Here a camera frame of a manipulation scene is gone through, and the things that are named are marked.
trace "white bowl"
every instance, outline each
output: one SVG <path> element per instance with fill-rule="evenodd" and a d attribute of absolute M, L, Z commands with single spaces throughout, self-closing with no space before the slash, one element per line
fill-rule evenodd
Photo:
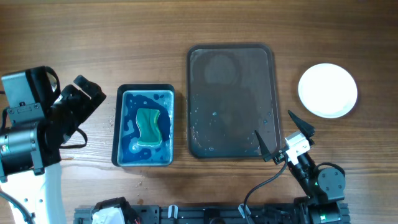
<path fill-rule="evenodd" d="M 354 78 L 343 68 L 321 63 L 309 68 L 298 83 L 298 95 L 311 113 L 339 118 L 353 109 L 358 97 Z"/>

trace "white plastic part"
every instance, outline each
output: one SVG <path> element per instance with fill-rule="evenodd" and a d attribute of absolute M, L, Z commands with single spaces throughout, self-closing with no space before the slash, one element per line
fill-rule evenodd
<path fill-rule="evenodd" d="M 301 131 L 296 131 L 285 138 L 286 145 L 289 149 L 286 151 L 289 161 L 293 165 L 299 163 L 297 157 L 310 150 L 310 143 Z"/>
<path fill-rule="evenodd" d="M 321 63 L 303 74 L 298 96 L 311 113 L 322 118 L 339 118 L 354 107 L 358 90 L 354 78 L 345 69 Z"/>
<path fill-rule="evenodd" d="M 238 206 L 238 211 L 239 211 L 239 213 L 242 215 L 242 218 L 244 218 L 245 217 L 245 215 L 244 215 L 244 211 L 243 211 L 243 204 L 240 204 L 239 206 Z M 250 209 L 249 209 L 249 207 L 246 205 L 246 214 L 249 216 L 249 215 L 251 215 L 251 212 L 250 212 Z"/>
<path fill-rule="evenodd" d="M 6 183 L 0 183 L 2 190 L 18 200 L 30 213 L 35 213 L 36 224 L 66 224 L 61 194 L 61 165 L 45 168 L 42 175 L 32 170 L 12 174 Z M 16 224 L 26 224 L 21 212 L 10 203 Z"/>
<path fill-rule="evenodd" d="M 169 206 L 169 209 L 167 211 L 167 218 L 175 218 L 175 219 L 178 218 L 178 206 L 176 206 L 176 205 Z"/>
<path fill-rule="evenodd" d="M 123 212 L 120 208 L 105 208 L 94 213 L 93 224 L 124 224 Z"/>

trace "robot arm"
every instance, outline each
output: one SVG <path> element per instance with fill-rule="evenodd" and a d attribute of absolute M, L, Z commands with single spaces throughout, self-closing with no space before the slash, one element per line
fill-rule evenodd
<path fill-rule="evenodd" d="M 300 214 L 301 223 L 344 223 L 339 201 L 344 200 L 345 172 L 330 162 L 315 165 L 308 154 L 314 144 L 311 137 L 315 128 L 298 118 L 291 111 L 289 115 L 297 125 L 299 131 L 285 138 L 286 146 L 270 154 L 260 135 L 256 132 L 260 142 L 261 152 L 265 161 L 271 159 L 276 164 L 287 159 L 289 171 L 303 188 L 306 197 L 296 198 L 294 204 Z"/>
<path fill-rule="evenodd" d="M 17 224 L 66 223 L 61 196 L 60 148 L 106 95 L 79 75 L 62 92 L 57 75 L 49 67 L 37 67 L 2 77 L 10 107 L 12 127 L 0 130 L 0 186 L 19 205 L 10 203 Z M 19 209 L 24 207 L 27 215 Z"/>

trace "blue water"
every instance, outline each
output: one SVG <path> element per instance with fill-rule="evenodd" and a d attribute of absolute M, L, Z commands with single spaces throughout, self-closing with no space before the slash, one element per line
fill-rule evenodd
<path fill-rule="evenodd" d="M 160 146 L 138 146 L 136 123 L 139 108 L 160 111 L 157 124 L 162 134 Z M 121 166 L 164 166 L 173 159 L 174 94 L 170 90 L 131 90 L 123 94 L 118 163 Z"/>

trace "plastic tray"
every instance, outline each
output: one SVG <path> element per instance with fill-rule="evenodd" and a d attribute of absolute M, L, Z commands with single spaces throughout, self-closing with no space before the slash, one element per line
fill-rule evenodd
<path fill-rule="evenodd" d="M 116 166 L 167 166 L 173 161 L 174 88 L 169 84 L 122 85 L 118 89 L 112 163 Z M 162 134 L 159 147 L 137 147 L 139 108 L 160 110 L 157 120 Z"/>
<path fill-rule="evenodd" d="M 272 52 L 264 44 L 196 45 L 187 54 L 187 141 L 197 158 L 259 157 L 258 130 L 280 148 Z"/>

